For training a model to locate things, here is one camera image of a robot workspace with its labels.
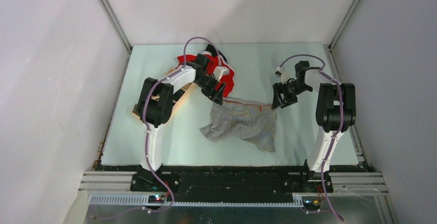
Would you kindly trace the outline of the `grey striped underwear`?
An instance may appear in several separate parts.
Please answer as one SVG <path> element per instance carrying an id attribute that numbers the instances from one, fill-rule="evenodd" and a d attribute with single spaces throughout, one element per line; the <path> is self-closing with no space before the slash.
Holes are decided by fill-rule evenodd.
<path id="1" fill-rule="evenodd" d="M 237 137 L 264 152 L 275 152 L 276 111 L 271 104 L 225 98 L 221 105 L 213 104 L 210 124 L 200 129 L 212 142 Z"/>

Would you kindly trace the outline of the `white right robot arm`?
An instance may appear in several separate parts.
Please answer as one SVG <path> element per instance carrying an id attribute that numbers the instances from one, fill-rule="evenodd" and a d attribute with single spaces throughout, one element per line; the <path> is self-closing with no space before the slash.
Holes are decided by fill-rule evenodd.
<path id="1" fill-rule="evenodd" d="M 273 110 L 297 103 L 297 96 L 305 91 L 316 91 L 318 94 L 315 120 L 319 130 L 305 165 L 310 172 L 299 179 L 304 191 L 313 192 L 321 184 L 315 173 L 329 171 L 329 162 L 337 143 L 356 122 L 355 86 L 339 82 L 322 68 L 311 67 L 308 61 L 300 61 L 295 65 L 294 78 L 281 67 L 277 67 L 275 74 L 281 78 L 281 82 L 273 84 Z"/>

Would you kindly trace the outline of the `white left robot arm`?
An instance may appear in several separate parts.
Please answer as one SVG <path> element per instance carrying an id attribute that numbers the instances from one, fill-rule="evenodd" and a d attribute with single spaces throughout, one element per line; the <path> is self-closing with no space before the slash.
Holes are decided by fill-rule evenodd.
<path id="1" fill-rule="evenodd" d="M 150 191 L 161 189 L 163 177 L 156 172 L 162 165 L 162 137 L 165 124 L 171 119 L 187 97 L 185 86 L 196 85 L 212 102 L 222 105 L 226 83 L 222 80 L 230 74 L 221 54 L 197 54 L 192 61 L 188 56 L 170 70 L 162 79 L 146 78 L 133 114 L 138 116 L 145 128 L 145 156 L 140 163 L 149 170 L 143 185 Z"/>

